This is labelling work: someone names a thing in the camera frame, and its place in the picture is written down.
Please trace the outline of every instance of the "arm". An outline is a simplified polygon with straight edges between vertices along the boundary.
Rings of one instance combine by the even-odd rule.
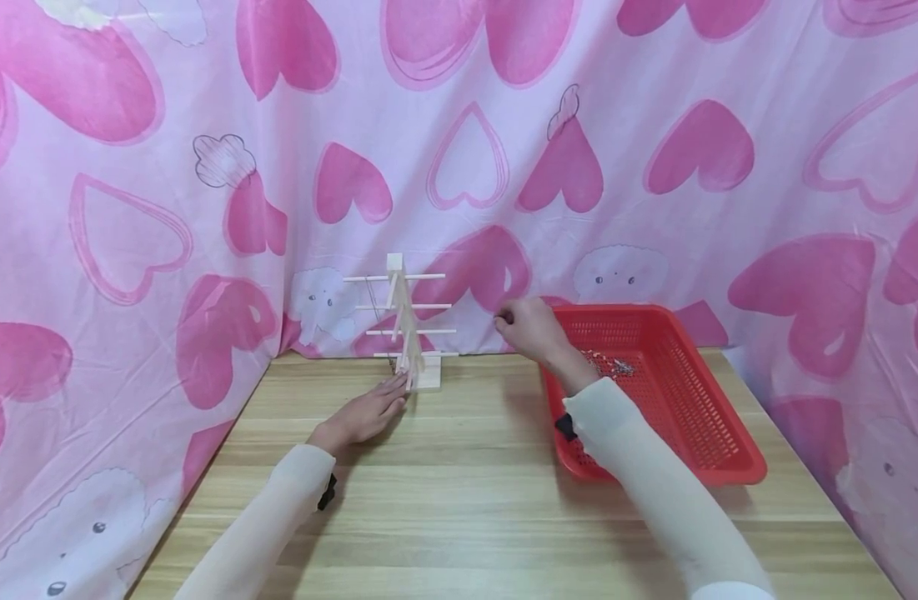
[[[331,454],[311,444],[289,451],[188,576],[175,600],[256,598],[284,546],[312,516],[335,463]]]
[[[541,299],[505,304],[495,326],[518,352],[559,379],[572,397],[566,399],[566,410],[585,451],[622,482],[649,530],[681,570],[690,594],[714,583],[740,582],[752,587],[743,598],[755,598],[757,590],[762,590],[760,598],[770,598],[768,576],[722,507],[633,400],[615,381],[599,378],[596,368],[572,347]],[[710,587],[705,593],[720,597]]]
[[[312,516],[328,486],[334,456],[381,433],[404,410],[404,374],[353,398],[318,425],[273,469],[267,484],[210,548],[175,600],[252,600],[284,546]]]

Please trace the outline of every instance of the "wooden stick tower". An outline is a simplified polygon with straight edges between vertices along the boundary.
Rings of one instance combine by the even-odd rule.
[[[366,335],[388,335],[396,343],[401,336],[401,352],[377,352],[379,358],[395,358],[395,371],[408,373],[408,390],[438,390],[442,385],[442,358],[444,356],[458,356],[456,352],[422,352],[419,341],[420,335],[439,335],[456,333],[454,329],[419,329],[419,320],[415,317],[415,310],[445,309],[452,304],[413,304],[412,292],[409,291],[409,282],[415,279],[445,279],[445,273],[432,272],[423,274],[407,274],[404,270],[404,258],[401,253],[391,253],[385,258],[385,273],[383,276],[346,277],[347,283],[365,283],[369,285],[371,305],[356,306],[356,310],[375,311],[376,320],[380,320],[383,311],[395,311],[395,324],[391,329],[371,329]],[[371,282],[389,282],[389,297],[384,305],[377,305],[375,296],[371,294]]]

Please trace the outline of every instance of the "pink curtain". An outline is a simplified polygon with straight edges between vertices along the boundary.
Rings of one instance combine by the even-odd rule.
[[[389,252],[446,352],[674,309],[918,599],[918,0],[0,0],[0,598],[121,598]]]

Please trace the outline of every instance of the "wooden table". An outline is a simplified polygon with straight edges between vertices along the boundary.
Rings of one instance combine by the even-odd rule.
[[[704,355],[769,463],[761,485],[715,495],[780,598],[899,598],[722,354]],[[388,374],[384,361],[274,361],[131,599],[172,598],[288,449]],[[551,435],[536,366],[446,359],[441,392],[339,457],[344,497],[297,532],[261,598],[684,598],[620,488],[572,480]]]

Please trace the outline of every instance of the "hand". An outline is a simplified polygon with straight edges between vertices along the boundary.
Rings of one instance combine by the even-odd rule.
[[[393,419],[404,412],[406,373],[385,379],[357,398],[352,398],[336,414],[312,431],[306,442],[332,456],[350,443],[360,443],[382,433]]]
[[[505,303],[495,316],[495,328],[517,353],[548,368],[568,396],[599,379],[599,372],[572,346],[558,318],[540,297]]]
[[[540,297],[509,301],[494,320],[495,329],[517,353],[546,367],[572,349],[558,318]]]

